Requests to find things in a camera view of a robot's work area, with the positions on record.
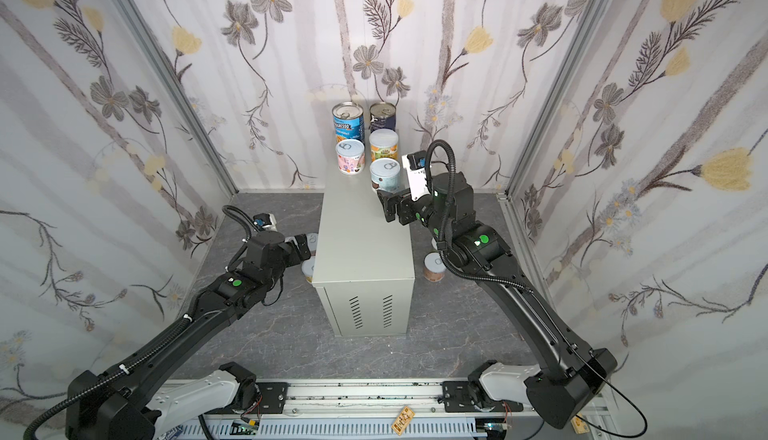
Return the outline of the white-lid grey can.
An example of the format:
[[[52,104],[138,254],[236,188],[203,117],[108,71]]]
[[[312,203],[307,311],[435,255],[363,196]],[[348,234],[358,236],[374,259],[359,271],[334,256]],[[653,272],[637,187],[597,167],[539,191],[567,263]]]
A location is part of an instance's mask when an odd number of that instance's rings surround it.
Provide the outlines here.
[[[374,191],[394,193],[400,186],[400,163],[393,158],[379,158],[370,166],[370,179]]]

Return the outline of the green orange label can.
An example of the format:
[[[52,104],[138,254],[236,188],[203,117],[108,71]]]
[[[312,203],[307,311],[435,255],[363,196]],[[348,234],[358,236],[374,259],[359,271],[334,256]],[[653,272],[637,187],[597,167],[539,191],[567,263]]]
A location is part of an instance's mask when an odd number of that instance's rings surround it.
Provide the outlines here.
[[[395,130],[380,128],[369,136],[371,161],[380,158],[398,160],[399,136]]]

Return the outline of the blue label soup can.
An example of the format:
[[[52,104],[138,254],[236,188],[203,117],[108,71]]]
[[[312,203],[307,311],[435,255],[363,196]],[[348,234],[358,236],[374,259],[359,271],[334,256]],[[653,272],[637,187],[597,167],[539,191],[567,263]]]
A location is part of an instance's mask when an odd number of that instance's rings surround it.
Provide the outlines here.
[[[332,108],[336,142],[355,139],[364,142],[364,109],[355,102],[341,102]]]

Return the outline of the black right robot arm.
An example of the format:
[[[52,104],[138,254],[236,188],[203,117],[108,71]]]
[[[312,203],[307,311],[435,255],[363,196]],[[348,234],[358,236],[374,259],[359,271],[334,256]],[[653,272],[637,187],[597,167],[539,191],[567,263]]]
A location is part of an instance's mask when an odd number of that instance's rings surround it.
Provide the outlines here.
[[[413,222],[430,231],[446,270],[478,284],[503,310],[533,352],[528,367],[489,360],[464,380],[445,381],[438,402],[448,414],[475,418],[509,416],[531,409],[542,425],[563,429],[578,419],[614,439],[582,411],[610,387],[617,368],[606,348],[581,338],[535,289],[511,247],[491,226],[479,221],[474,191],[456,166],[450,144],[442,139],[408,154],[402,161],[408,186],[378,190],[387,221]]]

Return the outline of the white-lid yellow can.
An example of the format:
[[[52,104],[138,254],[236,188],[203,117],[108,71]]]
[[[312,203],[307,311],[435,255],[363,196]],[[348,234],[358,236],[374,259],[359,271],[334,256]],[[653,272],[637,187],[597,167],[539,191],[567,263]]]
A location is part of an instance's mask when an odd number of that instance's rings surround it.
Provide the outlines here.
[[[308,283],[313,281],[315,268],[315,257],[311,256],[309,259],[302,262],[301,270]]]

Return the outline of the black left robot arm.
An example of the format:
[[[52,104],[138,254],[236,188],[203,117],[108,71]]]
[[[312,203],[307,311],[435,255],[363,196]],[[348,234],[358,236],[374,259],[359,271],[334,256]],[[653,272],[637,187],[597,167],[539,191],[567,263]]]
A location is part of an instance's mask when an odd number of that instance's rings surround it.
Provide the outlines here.
[[[95,375],[86,371],[69,386],[66,399],[35,418],[23,436],[65,413],[69,439],[151,439],[165,413],[149,404],[160,387],[210,339],[267,294],[284,287],[284,273],[310,259],[304,234],[286,237],[266,213],[250,216],[234,205],[224,215],[244,230],[240,248],[224,274],[201,289],[188,310],[136,352]]]

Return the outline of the white-lid pink can front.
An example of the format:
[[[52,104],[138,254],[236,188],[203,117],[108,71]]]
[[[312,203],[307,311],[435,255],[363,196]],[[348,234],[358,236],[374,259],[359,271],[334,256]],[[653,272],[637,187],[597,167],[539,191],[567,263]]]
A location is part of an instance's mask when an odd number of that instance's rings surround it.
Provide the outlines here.
[[[357,139],[344,139],[336,145],[339,170],[348,175],[362,172],[365,165],[365,145]]]

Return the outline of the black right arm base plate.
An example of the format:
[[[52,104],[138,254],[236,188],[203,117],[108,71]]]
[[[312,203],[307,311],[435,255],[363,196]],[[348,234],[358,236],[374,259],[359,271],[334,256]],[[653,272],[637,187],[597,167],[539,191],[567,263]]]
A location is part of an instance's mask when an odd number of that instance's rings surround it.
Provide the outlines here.
[[[446,413],[478,412],[473,387],[467,380],[446,380],[441,383],[442,405]]]

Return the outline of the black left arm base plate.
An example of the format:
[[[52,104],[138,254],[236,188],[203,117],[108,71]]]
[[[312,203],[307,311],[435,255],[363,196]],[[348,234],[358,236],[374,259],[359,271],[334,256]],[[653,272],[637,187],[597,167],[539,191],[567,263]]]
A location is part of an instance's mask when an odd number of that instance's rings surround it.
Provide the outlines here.
[[[288,382],[259,382],[257,399],[251,413],[256,415],[280,415],[288,397]]]

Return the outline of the dark can with gold lid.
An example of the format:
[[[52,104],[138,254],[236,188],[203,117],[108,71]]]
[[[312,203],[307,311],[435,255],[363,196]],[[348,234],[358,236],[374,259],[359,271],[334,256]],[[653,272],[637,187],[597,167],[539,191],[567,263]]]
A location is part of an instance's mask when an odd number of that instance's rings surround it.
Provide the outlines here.
[[[396,106],[389,102],[376,102],[370,106],[370,131],[396,130]]]

